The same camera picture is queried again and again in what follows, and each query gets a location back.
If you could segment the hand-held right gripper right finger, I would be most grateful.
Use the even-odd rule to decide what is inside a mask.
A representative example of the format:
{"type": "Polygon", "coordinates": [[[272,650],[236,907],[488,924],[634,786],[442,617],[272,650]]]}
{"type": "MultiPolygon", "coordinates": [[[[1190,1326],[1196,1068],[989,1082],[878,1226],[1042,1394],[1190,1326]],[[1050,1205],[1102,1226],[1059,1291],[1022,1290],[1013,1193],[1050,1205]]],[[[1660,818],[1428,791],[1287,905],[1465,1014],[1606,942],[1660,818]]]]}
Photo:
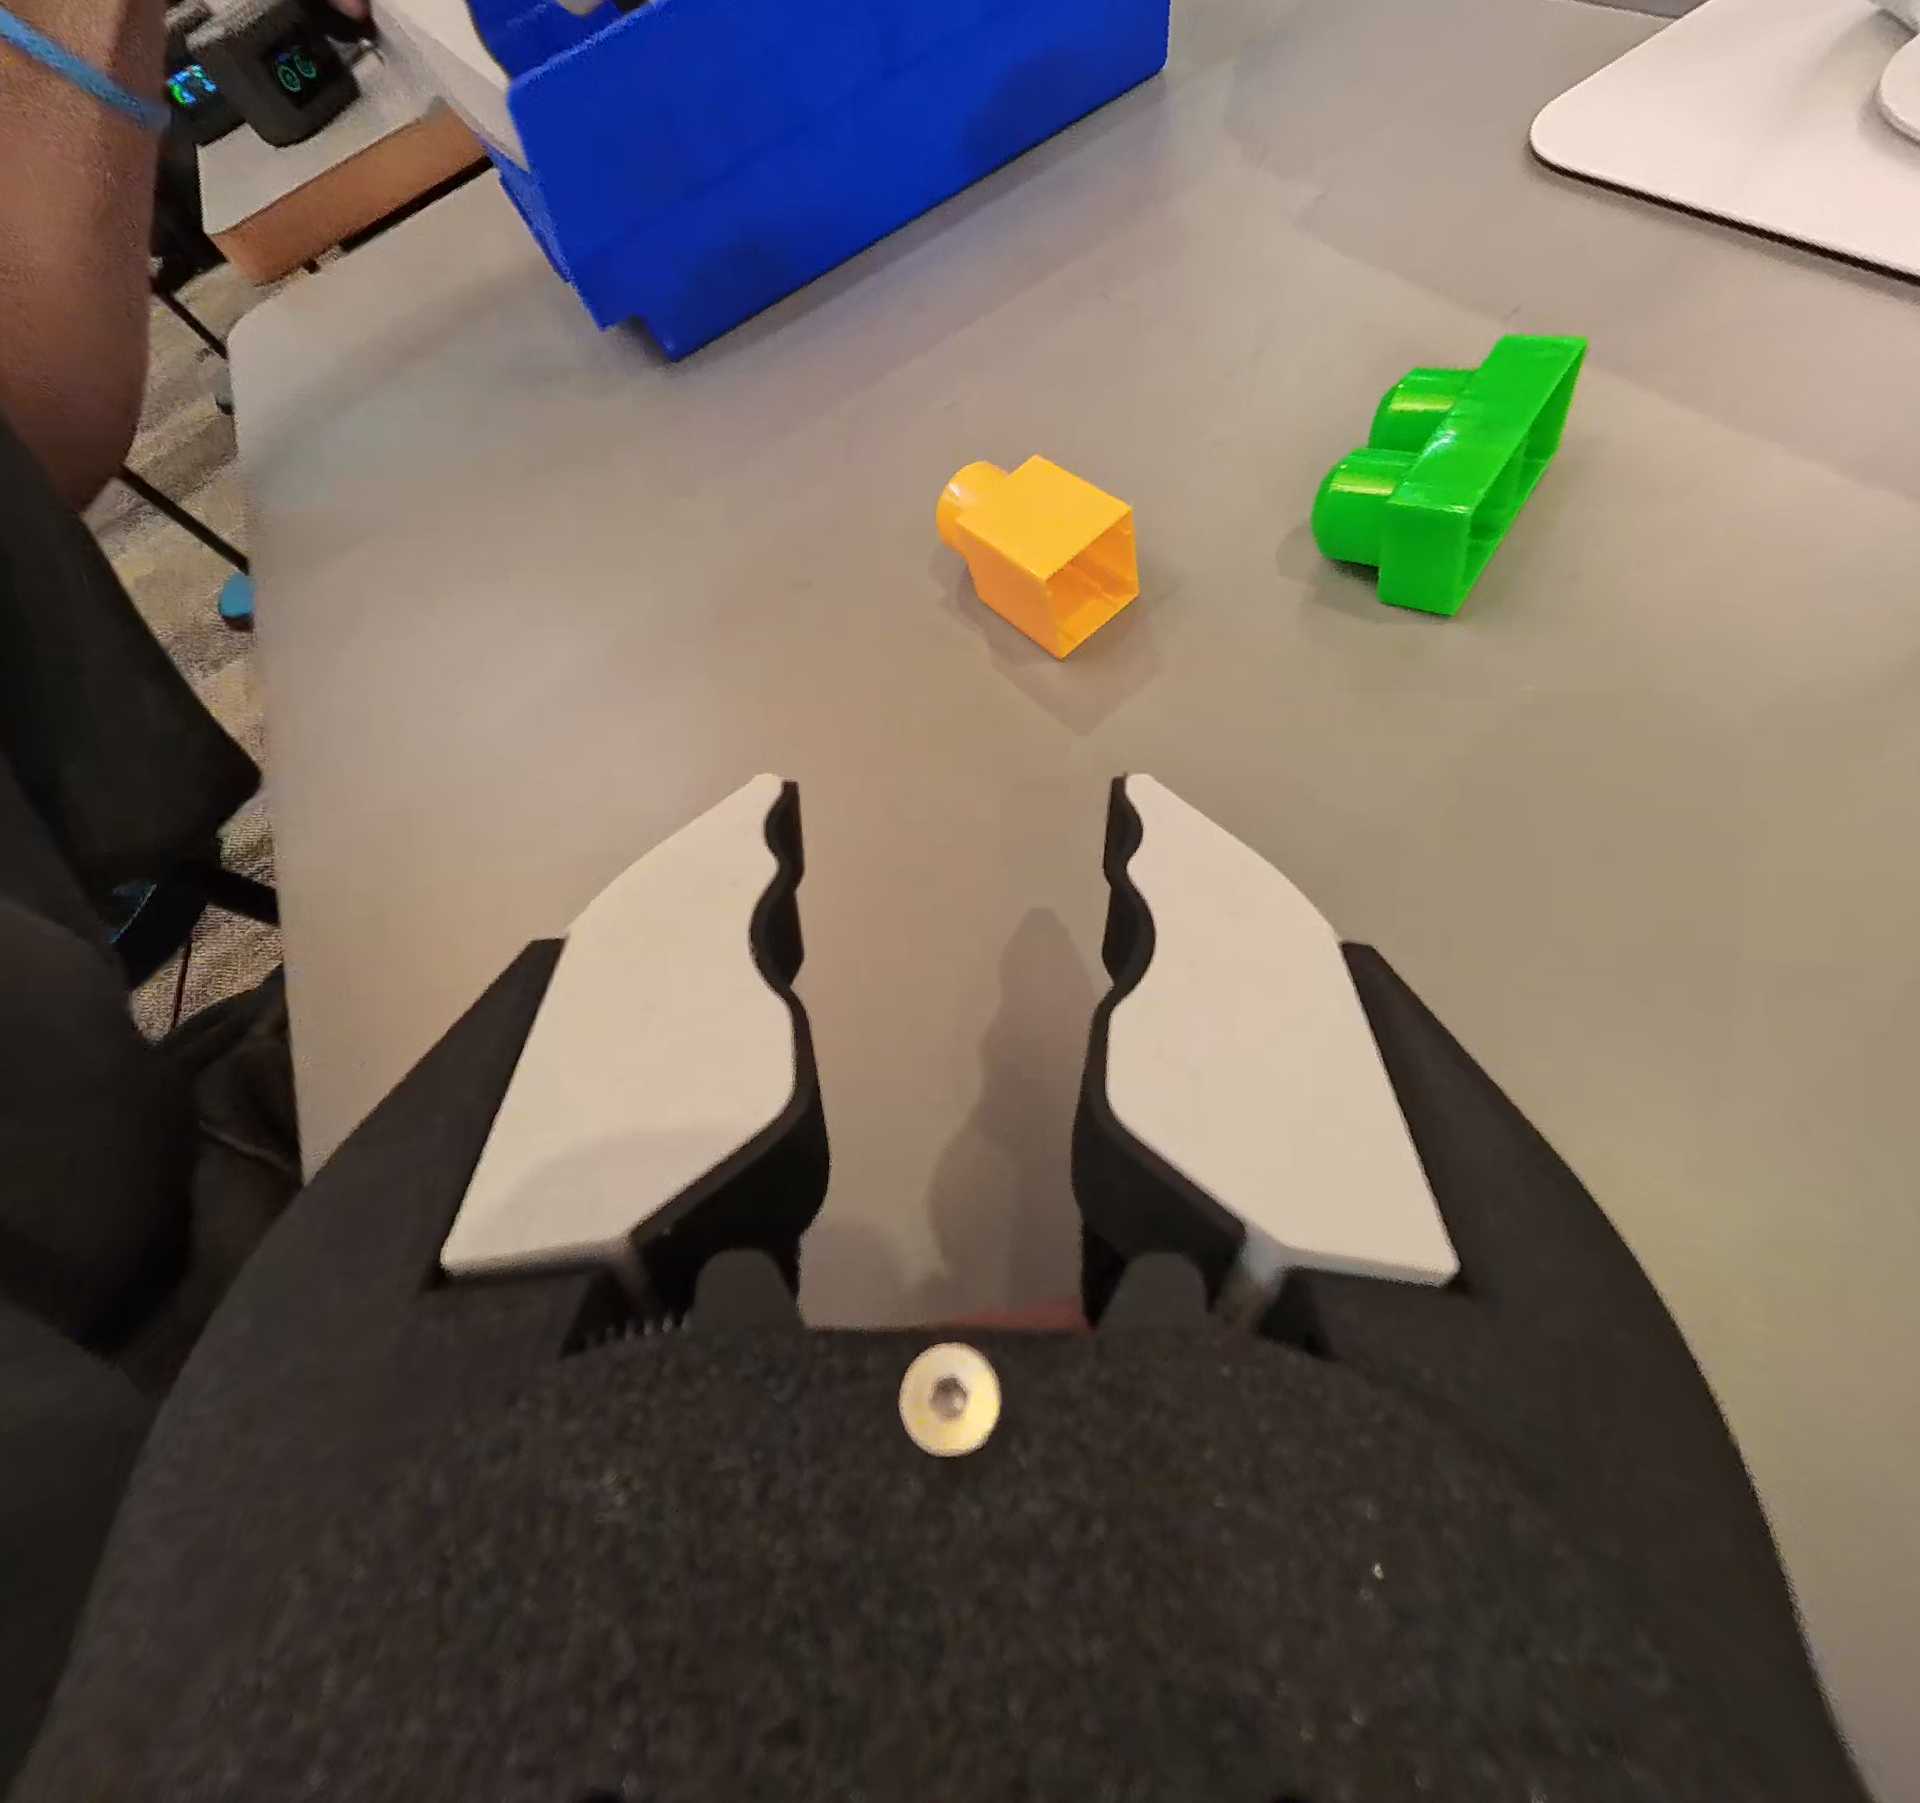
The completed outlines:
{"type": "Polygon", "coordinates": [[[1115,778],[1071,1132],[1084,1297],[1185,1260],[1256,1324],[1299,1273],[1446,1288],[1460,1254],[1347,946],[1295,881],[1145,773],[1115,778]]]}

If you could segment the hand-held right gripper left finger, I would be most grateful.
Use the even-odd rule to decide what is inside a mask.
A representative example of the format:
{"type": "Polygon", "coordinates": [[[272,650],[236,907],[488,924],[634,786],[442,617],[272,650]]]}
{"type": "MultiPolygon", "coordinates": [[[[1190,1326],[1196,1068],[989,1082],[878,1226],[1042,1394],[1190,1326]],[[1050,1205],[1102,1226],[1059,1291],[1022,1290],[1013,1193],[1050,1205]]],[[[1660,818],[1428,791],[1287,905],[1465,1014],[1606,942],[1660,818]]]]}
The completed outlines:
{"type": "Polygon", "coordinates": [[[717,1256],[801,1291],[830,1185],[801,785],[753,776],[571,919],[438,1256],[452,1282],[593,1270],[684,1314],[717,1256]]]}

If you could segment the blue plastic bin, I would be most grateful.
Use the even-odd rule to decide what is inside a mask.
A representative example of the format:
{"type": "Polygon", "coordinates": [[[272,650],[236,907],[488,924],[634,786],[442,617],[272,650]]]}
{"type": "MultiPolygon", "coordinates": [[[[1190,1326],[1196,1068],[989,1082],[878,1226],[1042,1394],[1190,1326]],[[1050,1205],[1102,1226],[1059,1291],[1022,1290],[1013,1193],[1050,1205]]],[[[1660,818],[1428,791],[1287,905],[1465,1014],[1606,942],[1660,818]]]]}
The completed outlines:
{"type": "Polygon", "coordinates": [[[499,180],[599,326],[672,357],[1154,76],[1171,0],[467,0],[499,180]]]}

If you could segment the yellow one-stud toy block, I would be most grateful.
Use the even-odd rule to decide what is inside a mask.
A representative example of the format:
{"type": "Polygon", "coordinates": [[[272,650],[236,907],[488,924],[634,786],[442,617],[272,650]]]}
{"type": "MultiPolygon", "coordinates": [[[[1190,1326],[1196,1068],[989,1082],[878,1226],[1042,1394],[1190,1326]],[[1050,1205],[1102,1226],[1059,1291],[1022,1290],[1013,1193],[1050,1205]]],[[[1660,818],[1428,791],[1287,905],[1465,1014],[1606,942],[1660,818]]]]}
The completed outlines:
{"type": "Polygon", "coordinates": [[[1039,454],[954,472],[935,522],[982,605],[1057,660],[1140,597],[1131,505],[1039,454]]]}

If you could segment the green two-stud toy block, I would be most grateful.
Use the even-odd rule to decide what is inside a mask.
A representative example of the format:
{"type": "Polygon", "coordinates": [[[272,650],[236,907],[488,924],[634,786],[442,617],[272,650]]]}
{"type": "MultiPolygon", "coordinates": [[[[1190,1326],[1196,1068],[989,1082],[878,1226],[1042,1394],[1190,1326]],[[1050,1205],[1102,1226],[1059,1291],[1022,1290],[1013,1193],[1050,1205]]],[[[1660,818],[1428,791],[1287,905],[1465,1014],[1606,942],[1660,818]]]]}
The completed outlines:
{"type": "Polygon", "coordinates": [[[1564,445],[1588,348],[1506,335],[1475,367],[1401,375],[1313,496],[1317,550],[1369,568],[1384,605],[1454,617],[1564,445]]]}

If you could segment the person's left forearm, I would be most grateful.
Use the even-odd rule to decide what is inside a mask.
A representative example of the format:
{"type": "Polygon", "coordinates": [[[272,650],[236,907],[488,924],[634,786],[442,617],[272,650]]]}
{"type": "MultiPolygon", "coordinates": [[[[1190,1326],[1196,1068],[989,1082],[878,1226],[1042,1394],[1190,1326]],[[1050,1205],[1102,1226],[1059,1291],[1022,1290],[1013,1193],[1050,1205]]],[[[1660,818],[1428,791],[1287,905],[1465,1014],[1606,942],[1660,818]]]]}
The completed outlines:
{"type": "Polygon", "coordinates": [[[2,110],[4,418],[79,510],[120,468],[145,395],[158,147],[107,116],[7,133],[2,110]]]}

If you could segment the black device with green display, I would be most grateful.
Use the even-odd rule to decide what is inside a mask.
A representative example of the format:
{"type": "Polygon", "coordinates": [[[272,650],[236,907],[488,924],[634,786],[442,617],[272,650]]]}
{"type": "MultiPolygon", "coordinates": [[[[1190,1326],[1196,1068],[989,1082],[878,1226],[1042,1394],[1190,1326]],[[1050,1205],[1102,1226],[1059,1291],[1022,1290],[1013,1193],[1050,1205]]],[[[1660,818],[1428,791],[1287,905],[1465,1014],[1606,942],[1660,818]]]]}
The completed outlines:
{"type": "Polygon", "coordinates": [[[239,126],[239,116],[215,76],[187,46],[187,30],[170,26],[164,41],[166,135],[193,150],[215,142],[239,126]]]}
{"type": "Polygon", "coordinates": [[[343,52],[291,0],[239,17],[221,39],[215,81],[267,146],[321,135],[361,99],[343,52]]]}

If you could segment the wooden edged table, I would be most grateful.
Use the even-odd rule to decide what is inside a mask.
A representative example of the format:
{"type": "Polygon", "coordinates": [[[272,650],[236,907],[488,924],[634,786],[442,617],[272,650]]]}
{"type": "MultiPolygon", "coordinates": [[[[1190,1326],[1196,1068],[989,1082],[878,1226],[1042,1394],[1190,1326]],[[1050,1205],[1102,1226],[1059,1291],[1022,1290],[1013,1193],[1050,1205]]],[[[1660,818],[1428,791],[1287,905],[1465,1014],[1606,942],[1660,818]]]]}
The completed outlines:
{"type": "Polygon", "coordinates": [[[242,126],[196,152],[204,233],[245,281],[279,281],[488,167],[466,120],[385,57],[353,75],[357,101],[301,142],[242,126]]]}

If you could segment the blue wristband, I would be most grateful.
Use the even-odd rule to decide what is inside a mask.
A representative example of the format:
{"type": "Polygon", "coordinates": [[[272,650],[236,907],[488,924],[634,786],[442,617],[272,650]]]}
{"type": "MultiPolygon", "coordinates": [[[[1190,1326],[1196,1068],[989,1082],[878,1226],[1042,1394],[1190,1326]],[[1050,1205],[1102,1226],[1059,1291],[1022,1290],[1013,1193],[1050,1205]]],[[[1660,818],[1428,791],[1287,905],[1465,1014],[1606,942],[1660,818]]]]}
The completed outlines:
{"type": "Polygon", "coordinates": [[[74,50],[52,39],[13,11],[2,8],[2,41],[22,57],[58,76],[67,86],[84,90],[98,105],[112,110],[151,135],[164,135],[169,110],[164,103],[134,90],[107,69],[85,62],[74,50]]]}

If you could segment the black round base stand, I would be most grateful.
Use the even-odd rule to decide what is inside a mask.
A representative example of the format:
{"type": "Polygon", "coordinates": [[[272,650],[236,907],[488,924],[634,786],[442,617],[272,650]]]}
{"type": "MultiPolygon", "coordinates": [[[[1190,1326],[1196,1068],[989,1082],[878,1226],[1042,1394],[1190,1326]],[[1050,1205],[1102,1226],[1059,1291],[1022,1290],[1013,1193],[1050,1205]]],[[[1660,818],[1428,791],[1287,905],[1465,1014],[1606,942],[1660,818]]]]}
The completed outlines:
{"type": "Polygon", "coordinates": [[[170,495],[166,495],[164,490],[147,482],[144,475],[140,475],[132,468],[120,468],[114,473],[114,479],[126,490],[130,490],[140,502],[144,502],[147,509],[152,509],[163,519],[170,522],[193,542],[199,542],[206,550],[211,550],[215,556],[218,556],[230,567],[230,572],[222,579],[222,586],[218,591],[217,609],[218,609],[221,620],[230,628],[239,632],[239,633],[249,633],[255,623],[255,590],[254,590],[251,562],[248,554],[239,550],[233,542],[230,542],[225,535],[221,535],[217,529],[213,529],[196,513],[187,510],[177,499],[173,499],[170,495]]]}

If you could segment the white stand with wooden board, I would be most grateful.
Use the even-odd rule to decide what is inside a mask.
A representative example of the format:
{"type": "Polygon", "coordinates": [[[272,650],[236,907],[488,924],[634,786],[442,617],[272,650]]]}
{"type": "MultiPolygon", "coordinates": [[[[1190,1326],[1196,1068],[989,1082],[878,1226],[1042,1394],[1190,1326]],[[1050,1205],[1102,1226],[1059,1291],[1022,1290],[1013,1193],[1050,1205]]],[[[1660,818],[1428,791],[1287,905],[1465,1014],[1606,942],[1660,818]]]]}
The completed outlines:
{"type": "Polygon", "coordinates": [[[1549,167],[1919,278],[1919,0],[1707,0],[1554,98],[1549,167]]]}

